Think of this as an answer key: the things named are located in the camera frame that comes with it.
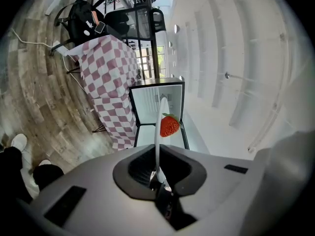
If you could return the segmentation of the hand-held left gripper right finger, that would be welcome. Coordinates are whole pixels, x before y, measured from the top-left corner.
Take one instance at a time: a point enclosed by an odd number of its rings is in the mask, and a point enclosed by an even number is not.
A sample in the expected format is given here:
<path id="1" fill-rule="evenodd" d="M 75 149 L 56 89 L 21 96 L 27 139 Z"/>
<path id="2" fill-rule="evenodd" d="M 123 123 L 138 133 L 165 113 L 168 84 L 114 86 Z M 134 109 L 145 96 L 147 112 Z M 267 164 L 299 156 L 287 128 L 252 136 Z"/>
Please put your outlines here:
<path id="1" fill-rule="evenodd" d="M 179 197 L 167 190 L 165 184 L 157 191 L 157 209 L 175 230 L 183 229 L 197 221 L 190 214 L 184 213 Z"/>

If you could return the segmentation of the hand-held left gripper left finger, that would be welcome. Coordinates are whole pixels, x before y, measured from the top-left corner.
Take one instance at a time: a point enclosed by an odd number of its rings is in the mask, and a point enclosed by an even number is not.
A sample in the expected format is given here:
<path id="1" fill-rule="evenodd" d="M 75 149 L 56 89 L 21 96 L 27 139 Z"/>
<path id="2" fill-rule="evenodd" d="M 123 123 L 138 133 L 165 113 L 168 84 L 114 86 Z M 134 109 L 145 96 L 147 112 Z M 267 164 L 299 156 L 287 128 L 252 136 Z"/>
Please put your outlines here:
<path id="1" fill-rule="evenodd" d="M 151 173 L 149 188 L 151 190 L 159 189 L 159 180 L 157 178 L 156 171 L 152 171 L 152 173 Z"/>

